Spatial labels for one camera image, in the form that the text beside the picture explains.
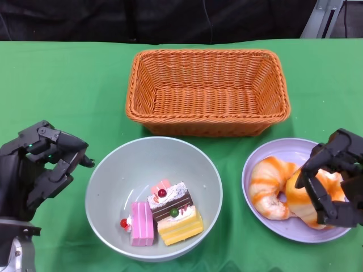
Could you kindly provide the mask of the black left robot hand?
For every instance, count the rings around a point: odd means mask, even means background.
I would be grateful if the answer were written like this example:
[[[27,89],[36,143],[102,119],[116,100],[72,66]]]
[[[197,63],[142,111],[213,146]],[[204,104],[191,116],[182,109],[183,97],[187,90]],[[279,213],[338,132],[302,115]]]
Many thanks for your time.
[[[37,208],[72,181],[78,165],[92,168],[88,143],[40,121],[1,147],[1,217],[29,222]]]

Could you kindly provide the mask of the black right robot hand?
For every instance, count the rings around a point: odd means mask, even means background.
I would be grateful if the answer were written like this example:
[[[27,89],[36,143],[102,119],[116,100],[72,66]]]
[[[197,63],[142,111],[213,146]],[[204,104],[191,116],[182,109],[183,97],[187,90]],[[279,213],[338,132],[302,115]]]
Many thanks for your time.
[[[320,169],[339,173],[346,202],[334,201],[316,178]],[[362,225],[362,137],[336,130],[327,143],[316,145],[302,166],[295,187],[305,188],[317,212],[317,223],[337,227]]]

